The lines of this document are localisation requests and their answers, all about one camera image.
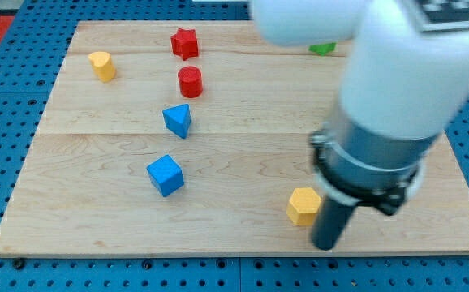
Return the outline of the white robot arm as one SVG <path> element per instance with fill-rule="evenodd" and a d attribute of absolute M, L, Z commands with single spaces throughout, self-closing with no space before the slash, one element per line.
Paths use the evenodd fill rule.
<path fill-rule="evenodd" d="M 356 208 L 391 216 L 420 188 L 428 150 L 469 97 L 469 1 L 253 1 L 250 12 L 275 45 L 354 44 L 309 138 L 326 194 L 311 239 L 329 250 Z"/>

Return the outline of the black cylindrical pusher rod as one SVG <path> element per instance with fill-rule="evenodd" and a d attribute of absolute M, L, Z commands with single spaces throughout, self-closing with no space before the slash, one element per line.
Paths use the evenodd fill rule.
<path fill-rule="evenodd" d="M 312 244 L 323 251 L 332 249 L 337 244 L 355 209 L 355 205 L 347 206 L 325 197 L 312 225 Z"/>

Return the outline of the grey metal wrist flange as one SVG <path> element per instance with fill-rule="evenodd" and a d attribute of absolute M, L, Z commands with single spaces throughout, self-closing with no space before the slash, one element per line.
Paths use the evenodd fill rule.
<path fill-rule="evenodd" d="M 424 157 L 436 135 L 401 139 L 359 125 L 336 104 L 311 134 L 313 170 L 327 203 L 372 207 L 392 216 L 420 188 Z"/>

